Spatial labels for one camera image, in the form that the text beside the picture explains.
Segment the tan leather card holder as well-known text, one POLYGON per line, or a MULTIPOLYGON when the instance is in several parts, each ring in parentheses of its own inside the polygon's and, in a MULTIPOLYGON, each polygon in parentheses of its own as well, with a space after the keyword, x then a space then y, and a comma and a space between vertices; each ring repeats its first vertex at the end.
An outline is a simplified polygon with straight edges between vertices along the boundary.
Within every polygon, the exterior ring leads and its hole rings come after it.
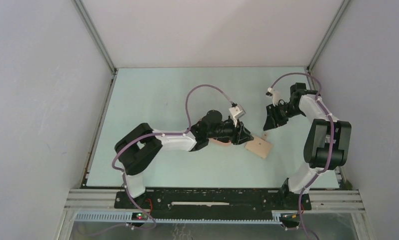
POLYGON ((266 159, 274 148, 274 145, 268 141, 269 134, 264 132, 261 136, 252 136, 253 140, 246 143, 245 149, 262 159, 266 159))

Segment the pink oval tray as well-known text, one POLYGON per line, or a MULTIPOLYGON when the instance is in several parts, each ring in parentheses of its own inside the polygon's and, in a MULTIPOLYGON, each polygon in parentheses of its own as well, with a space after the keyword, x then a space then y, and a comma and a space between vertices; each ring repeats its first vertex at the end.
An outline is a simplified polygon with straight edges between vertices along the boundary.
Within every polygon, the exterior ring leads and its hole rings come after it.
POLYGON ((210 142, 210 143, 213 143, 213 144, 215 144, 215 145, 221 146, 221 147, 228 147, 228 146, 232 145, 232 142, 231 142, 231 141, 229 141, 229 142, 222 142, 222 141, 219 141, 219 140, 214 139, 214 138, 210 138, 210 139, 209 139, 209 142, 210 142))

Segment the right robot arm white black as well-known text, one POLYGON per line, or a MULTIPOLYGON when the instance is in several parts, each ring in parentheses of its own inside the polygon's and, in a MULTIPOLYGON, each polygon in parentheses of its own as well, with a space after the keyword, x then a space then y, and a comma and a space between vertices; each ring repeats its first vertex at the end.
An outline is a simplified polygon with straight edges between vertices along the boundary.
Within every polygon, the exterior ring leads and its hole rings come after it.
POLYGON ((346 163, 352 126, 348 121, 335 117, 318 91, 307 89, 304 83, 295 83, 290 87, 288 102, 282 100, 279 94, 272 87, 267 90, 266 95, 272 98, 272 103, 266 106, 264 131, 282 127, 290 118, 299 115, 305 116, 311 123, 303 148, 304 163, 277 192, 281 207, 301 210, 316 179, 346 163))

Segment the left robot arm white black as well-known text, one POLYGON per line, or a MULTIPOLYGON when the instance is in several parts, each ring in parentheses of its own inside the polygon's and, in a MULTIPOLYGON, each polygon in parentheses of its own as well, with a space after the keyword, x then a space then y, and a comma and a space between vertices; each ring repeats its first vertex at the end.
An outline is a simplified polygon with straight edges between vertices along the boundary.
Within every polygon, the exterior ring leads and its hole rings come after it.
POLYGON ((241 121, 232 116, 223 119, 217 110, 208 111, 185 131, 165 132, 151 128, 146 122, 139 124, 114 146, 116 157, 112 167, 121 171, 126 202, 136 209, 145 204, 143 172, 160 151, 196 152, 210 140, 237 146, 254 137, 241 121))

